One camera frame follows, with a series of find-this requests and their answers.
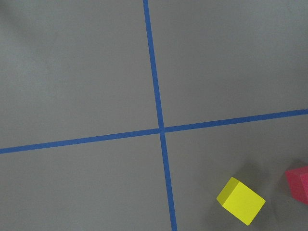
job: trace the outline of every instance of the blue tape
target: blue tape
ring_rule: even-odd
[[[233,119],[223,119],[223,120],[209,121],[209,122],[204,122],[204,123],[172,126],[172,127],[166,127],[165,132],[175,132],[175,131],[184,131],[184,130],[191,130],[191,129],[198,129],[198,128],[217,127],[217,126],[223,126],[223,125],[229,125],[229,124],[240,124],[240,123],[247,123],[247,122],[259,121],[259,120],[291,117],[291,116],[297,116],[297,115],[298,116],[308,115],[308,109],[278,112],[278,113],[271,113],[271,114],[264,114],[264,115],[257,115],[257,116],[254,115],[254,116],[247,116],[247,117],[240,117],[240,118],[233,118]]]
[[[55,142],[38,143],[38,144],[31,144],[31,145],[11,147],[11,148],[3,148],[3,149],[0,149],[0,154],[22,152],[22,151],[29,151],[29,150],[35,150],[35,149],[53,148],[53,147],[60,147],[60,146],[68,146],[68,145],[81,144],[81,143],[116,140],[116,139],[122,139],[122,138],[128,138],[128,137],[146,136],[146,135],[153,135],[153,134],[159,134],[159,129],[156,128],[156,129],[148,129],[148,130],[140,130],[140,131],[131,131],[131,132],[123,132],[123,133],[103,135],[103,136],[93,136],[93,137],[79,138],[79,139],[66,140],[66,141],[55,141]]]
[[[143,9],[144,9],[145,26],[146,26],[146,33],[147,33],[147,38],[148,38],[148,45],[149,45],[149,55],[150,55],[151,71],[152,71],[152,78],[153,78],[153,87],[154,87],[160,143],[161,143],[161,148],[162,148],[171,229],[172,231],[177,231],[178,228],[177,228],[177,221],[176,221],[176,215],[175,215],[175,209],[174,209],[173,192],[172,192],[171,176],[170,176],[169,161],[168,161],[167,142],[166,142],[166,137],[165,137],[165,127],[164,127],[164,119],[163,119],[163,109],[162,109],[161,99],[160,99],[153,36],[152,36],[152,29],[151,29],[151,19],[150,19],[150,12],[149,12],[149,4],[147,0],[143,0]]]
[[[150,55],[151,71],[152,71],[152,78],[153,78],[158,127],[160,129],[163,129],[164,128],[163,110],[162,110],[162,104],[160,100],[153,36],[152,36],[152,29],[151,29],[150,12],[149,12],[149,5],[148,5],[147,0],[143,0],[143,9],[144,9],[144,17],[145,17],[146,34],[148,37],[149,55]]]

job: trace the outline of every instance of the cube face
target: cube face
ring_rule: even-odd
[[[218,202],[223,205],[230,194],[235,189],[236,185],[239,183],[239,180],[236,178],[231,177],[231,179],[228,181],[228,183],[225,185],[225,187],[221,190],[220,194],[217,197]]]
[[[224,203],[221,203],[221,198],[224,198],[226,194],[229,194],[229,196],[227,196]],[[228,181],[218,195],[217,200],[226,210],[246,225],[253,221],[265,203],[262,197],[235,178]]]
[[[308,166],[285,172],[292,197],[308,205]]]

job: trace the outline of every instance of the yellow cube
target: yellow cube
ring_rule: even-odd
[[[233,177],[222,189],[217,200],[246,225],[250,225],[265,203],[262,197]]]

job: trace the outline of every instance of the gray floor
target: gray floor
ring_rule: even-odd
[[[150,0],[165,126],[308,108],[308,2]],[[0,149],[157,128],[141,0],[0,1]],[[167,133],[179,231],[305,231],[308,116]],[[0,155],[0,230],[171,230],[159,135]],[[267,202],[247,227],[216,201]]]

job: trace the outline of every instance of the foam block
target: foam block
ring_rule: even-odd
[[[265,203],[262,197],[233,177],[222,189],[217,200],[246,225],[250,225]]]
[[[285,172],[292,197],[308,205],[308,166]]]

